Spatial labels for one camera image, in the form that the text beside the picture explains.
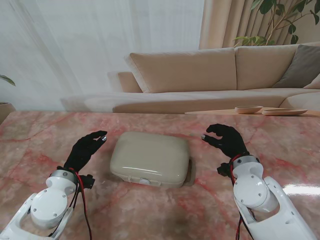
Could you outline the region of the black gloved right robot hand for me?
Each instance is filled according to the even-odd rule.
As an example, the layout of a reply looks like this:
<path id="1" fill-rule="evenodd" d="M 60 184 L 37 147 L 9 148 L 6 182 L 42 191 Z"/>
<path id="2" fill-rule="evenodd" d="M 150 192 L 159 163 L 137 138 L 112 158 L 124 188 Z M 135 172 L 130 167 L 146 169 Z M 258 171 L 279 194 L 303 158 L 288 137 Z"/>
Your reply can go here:
<path id="1" fill-rule="evenodd" d="M 201 139 L 209 145 L 220 149 L 230 159 L 250 154 L 241 134 L 234 127 L 217 123 L 210 125 L 206 132 L 214 133 L 220 139 L 207 134 L 203 134 Z"/>

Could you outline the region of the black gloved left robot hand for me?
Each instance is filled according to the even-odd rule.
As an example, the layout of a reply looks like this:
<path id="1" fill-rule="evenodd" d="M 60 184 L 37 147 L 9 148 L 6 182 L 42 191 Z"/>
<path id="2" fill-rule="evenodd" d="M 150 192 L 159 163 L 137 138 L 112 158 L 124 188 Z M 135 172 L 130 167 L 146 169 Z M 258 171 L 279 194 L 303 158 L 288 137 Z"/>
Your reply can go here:
<path id="1" fill-rule="evenodd" d="M 71 152 L 63 166 L 58 170 L 79 172 L 91 159 L 98 149 L 107 140 L 107 131 L 99 130 L 80 138 L 72 147 Z"/>

